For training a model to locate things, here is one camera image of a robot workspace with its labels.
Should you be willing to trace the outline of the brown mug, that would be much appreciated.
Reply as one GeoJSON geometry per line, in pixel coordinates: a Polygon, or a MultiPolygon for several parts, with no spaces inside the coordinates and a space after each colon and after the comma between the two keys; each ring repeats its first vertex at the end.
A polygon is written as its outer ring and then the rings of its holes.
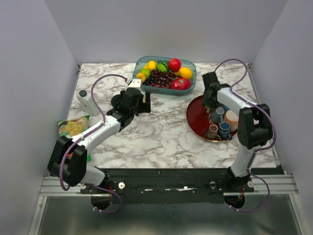
{"type": "Polygon", "coordinates": [[[221,137],[218,135],[218,126],[211,124],[205,132],[204,138],[210,141],[220,141],[221,137]]]}

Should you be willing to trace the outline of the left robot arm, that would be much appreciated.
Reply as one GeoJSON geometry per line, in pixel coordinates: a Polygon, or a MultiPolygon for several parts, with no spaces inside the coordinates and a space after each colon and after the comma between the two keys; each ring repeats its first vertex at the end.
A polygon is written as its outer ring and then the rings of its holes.
{"type": "Polygon", "coordinates": [[[108,189],[107,173],[96,166],[87,166],[87,156],[104,140],[130,125],[134,117],[151,112],[150,93],[128,88],[121,91],[120,98],[104,120],[72,138],[57,139],[47,169],[59,178],[65,190],[80,183],[91,185],[97,193],[108,189]]]}

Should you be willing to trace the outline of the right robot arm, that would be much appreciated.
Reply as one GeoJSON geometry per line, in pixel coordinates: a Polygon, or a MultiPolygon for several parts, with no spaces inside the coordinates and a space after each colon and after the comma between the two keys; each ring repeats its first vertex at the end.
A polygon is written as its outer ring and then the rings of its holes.
{"type": "Polygon", "coordinates": [[[228,170],[225,187],[235,192],[243,186],[242,178],[250,175],[256,153],[272,148],[276,141],[276,130],[270,118],[269,106],[246,100],[232,87],[218,81],[215,72],[202,76],[204,93],[202,105],[215,109],[225,105],[239,118],[237,136],[240,147],[234,163],[228,170]]]}

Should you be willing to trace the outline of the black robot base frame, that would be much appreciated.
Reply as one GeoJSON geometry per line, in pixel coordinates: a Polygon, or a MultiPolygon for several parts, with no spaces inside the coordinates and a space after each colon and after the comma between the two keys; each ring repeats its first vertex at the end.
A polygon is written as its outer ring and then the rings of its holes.
{"type": "Polygon", "coordinates": [[[118,204],[224,203],[224,194],[253,192],[250,176],[235,178],[228,168],[105,168],[99,186],[83,193],[99,195],[111,189],[118,204]]]}

